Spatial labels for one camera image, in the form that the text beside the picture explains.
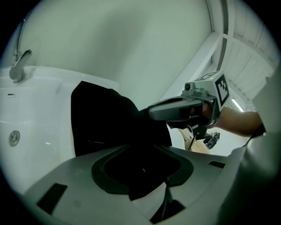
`white bathtub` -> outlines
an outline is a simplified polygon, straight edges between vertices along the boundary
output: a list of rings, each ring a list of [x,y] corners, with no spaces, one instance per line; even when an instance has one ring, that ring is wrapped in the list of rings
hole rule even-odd
[[[24,193],[75,156],[70,105],[75,87],[86,81],[117,91],[119,85],[92,75],[34,66],[26,66],[23,81],[14,84],[9,70],[0,70],[0,162],[11,187]],[[15,130],[20,140],[12,147],[9,136]]]

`white wall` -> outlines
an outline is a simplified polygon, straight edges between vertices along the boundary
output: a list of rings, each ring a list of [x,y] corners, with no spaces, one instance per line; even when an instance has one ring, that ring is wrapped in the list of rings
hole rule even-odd
[[[218,156],[229,156],[233,149],[242,147],[249,138],[241,137],[224,131],[220,128],[208,129],[208,133],[214,133],[215,131],[220,132],[220,140],[218,143],[210,150],[211,154]]]
[[[45,0],[24,28],[29,65],[114,80],[139,109],[158,101],[211,32],[205,0]]]

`ceiling light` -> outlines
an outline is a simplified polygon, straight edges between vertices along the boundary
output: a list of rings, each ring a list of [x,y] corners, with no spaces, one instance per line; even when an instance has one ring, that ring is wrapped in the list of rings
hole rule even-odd
[[[238,105],[238,103],[234,100],[234,98],[232,99],[233,103],[237,106],[237,108],[243,112],[244,110],[240,107],[240,105]]]

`bathtub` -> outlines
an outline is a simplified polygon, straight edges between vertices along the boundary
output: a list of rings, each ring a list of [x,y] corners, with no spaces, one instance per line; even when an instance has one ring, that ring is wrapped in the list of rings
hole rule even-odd
[[[86,81],[118,91],[118,83],[50,67],[26,66],[13,83],[10,68],[0,70],[0,163],[11,188],[23,194],[62,162],[75,157],[71,93]],[[20,139],[11,146],[9,136]]]

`bathtub faucet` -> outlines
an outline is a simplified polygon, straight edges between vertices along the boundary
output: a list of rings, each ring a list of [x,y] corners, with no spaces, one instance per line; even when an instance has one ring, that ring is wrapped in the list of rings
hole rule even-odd
[[[30,49],[26,50],[21,57],[14,63],[10,70],[10,78],[14,80],[14,83],[18,83],[23,78],[23,66],[26,61],[30,58],[32,51]]]

